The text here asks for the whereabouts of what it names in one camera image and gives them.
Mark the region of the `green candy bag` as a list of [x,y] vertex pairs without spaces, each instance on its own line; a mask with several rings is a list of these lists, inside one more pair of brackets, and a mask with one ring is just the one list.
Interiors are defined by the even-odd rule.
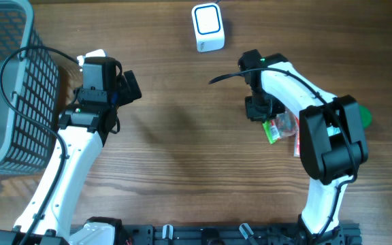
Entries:
[[297,117],[288,110],[278,114],[275,119],[263,122],[262,126],[270,144],[294,136],[299,131]]

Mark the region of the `red tissue pack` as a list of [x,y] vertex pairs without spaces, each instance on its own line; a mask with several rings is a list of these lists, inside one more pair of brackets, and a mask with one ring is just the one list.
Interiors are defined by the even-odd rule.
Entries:
[[295,134],[295,145],[294,145],[294,157],[300,157],[300,138],[299,138],[299,132]]

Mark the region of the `green lid jar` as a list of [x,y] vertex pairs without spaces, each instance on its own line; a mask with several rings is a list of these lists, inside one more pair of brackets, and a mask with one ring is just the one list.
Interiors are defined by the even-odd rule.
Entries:
[[372,124],[372,113],[365,106],[359,106],[359,112],[362,120],[363,128],[366,129]]

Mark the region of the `mint green wipes pack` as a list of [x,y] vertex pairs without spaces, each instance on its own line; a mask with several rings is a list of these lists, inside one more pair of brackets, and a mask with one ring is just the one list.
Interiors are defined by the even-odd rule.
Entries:
[[340,133],[340,129],[337,127],[328,127],[327,133],[328,133],[328,136],[337,135]]

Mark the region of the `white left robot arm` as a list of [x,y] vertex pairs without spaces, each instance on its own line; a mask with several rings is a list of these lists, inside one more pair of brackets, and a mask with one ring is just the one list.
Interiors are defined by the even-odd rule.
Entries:
[[59,117],[57,141],[31,201],[0,244],[128,244],[121,220],[92,217],[75,233],[71,222],[87,173],[109,134],[120,131],[117,110],[142,94],[132,71],[114,58],[82,64],[83,85]]

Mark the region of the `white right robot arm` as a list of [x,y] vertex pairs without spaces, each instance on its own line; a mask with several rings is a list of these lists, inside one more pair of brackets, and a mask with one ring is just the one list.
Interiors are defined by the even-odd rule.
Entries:
[[249,50],[238,67],[252,91],[245,98],[248,119],[265,123],[286,111],[298,119],[299,156],[310,177],[301,225],[311,239],[329,235],[339,224],[346,187],[368,159],[359,104],[350,95],[319,89],[281,54],[263,57]]

